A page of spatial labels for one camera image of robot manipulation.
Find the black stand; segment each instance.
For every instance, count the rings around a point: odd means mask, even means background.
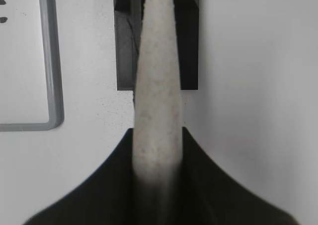
[[[26,225],[133,225],[132,135],[82,185]],[[183,129],[180,211],[176,225],[297,225],[226,175]]]

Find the white surface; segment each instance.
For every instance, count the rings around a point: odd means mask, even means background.
[[[76,187],[132,126],[116,91],[112,0],[57,0],[64,124],[0,133],[0,224]],[[316,0],[201,0],[199,91],[184,92],[191,133],[230,175],[318,222]]]
[[[201,0],[185,122],[232,177],[318,224],[318,0]]]
[[[49,109],[39,0],[5,0],[0,16],[0,124],[46,123]]]

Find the black marking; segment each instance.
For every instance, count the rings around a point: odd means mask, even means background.
[[[5,4],[6,4],[5,0],[0,0],[0,5],[5,5]]]
[[[0,23],[6,23],[7,20],[7,17],[0,17]]]

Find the black bracket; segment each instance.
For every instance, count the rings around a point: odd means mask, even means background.
[[[145,0],[114,0],[117,89],[134,90]],[[198,89],[199,0],[174,0],[181,89]]]

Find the gray frame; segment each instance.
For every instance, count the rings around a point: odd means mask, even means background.
[[[47,131],[59,126],[64,120],[55,0],[40,0],[40,10],[49,121],[47,123],[0,124],[0,131]]]

